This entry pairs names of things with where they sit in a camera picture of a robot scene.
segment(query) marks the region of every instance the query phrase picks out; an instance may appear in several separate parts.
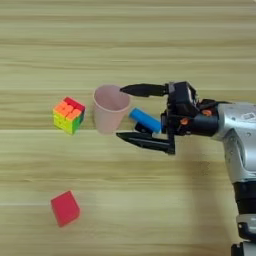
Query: wood grain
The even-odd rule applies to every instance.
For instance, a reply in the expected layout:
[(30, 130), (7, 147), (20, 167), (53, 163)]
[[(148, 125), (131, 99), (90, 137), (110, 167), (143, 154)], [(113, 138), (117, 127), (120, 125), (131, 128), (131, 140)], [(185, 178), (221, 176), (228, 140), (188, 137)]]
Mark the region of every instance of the wood grain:
[[(230, 255), (222, 145), (177, 138), (170, 157), (102, 136), (92, 95), (188, 80), (201, 98), (256, 102), (255, 22), (253, 0), (0, 1), (1, 255)], [(52, 124), (65, 96), (87, 105), (75, 136)], [(133, 99), (155, 117), (165, 104)], [(60, 229), (50, 200), (70, 189), (82, 215)]]

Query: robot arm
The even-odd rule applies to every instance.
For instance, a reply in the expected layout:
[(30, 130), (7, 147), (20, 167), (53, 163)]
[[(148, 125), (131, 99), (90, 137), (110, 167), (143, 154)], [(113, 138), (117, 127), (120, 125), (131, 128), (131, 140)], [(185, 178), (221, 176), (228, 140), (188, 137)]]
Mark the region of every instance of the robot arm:
[(256, 255), (256, 105), (217, 102), (197, 98), (187, 82), (165, 85), (129, 85), (122, 92), (149, 97), (168, 95), (161, 115), (162, 132), (167, 140), (145, 133), (117, 133), (136, 146), (175, 154), (175, 136), (202, 135), (224, 144), (226, 165), (235, 190), (239, 215), (239, 235), (245, 240), (233, 245), (232, 256)]

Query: red block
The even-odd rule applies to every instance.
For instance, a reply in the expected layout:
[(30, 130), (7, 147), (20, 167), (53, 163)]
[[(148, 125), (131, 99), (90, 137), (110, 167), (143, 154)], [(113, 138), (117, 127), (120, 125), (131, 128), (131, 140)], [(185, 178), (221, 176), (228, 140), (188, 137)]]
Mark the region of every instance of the red block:
[(76, 108), (77, 106), (77, 102), (69, 97), (66, 97), (64, 99), (64, 101), (68, 104), (68, 105), (71, 105), (72, 107)]
[(81, 105), (80, 103), (77, 103), (76, 108), (79, 109), (82, 113), (85, 111), (85, 106)]
[(71, 191), (52, 199), (51, 204), (60, 227), (67, 225), (79, 217), (80, 208)]

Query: rubik's cube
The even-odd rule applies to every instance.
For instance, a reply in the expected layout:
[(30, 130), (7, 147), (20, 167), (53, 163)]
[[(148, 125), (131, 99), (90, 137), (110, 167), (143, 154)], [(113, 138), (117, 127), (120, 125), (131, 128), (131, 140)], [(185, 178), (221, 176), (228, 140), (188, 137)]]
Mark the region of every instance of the rubik's cube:
[(67, 97), (53, 109), (54, 125), (74, 134), (84, 120), (85, 106)]

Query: blue block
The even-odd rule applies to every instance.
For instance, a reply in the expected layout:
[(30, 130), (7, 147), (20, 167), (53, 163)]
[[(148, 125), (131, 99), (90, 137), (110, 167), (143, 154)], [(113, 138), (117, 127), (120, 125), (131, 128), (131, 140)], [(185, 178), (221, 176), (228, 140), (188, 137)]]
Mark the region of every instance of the blue block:
[(158, 121), (154, 117), (148, 115), (147, 113), (143, 112), (138, 108), (133, 109), (129, 117), (131, 117), (138, 123), (144, 125), (153, 132), (159, 133), (162, 130), (160, 121)]

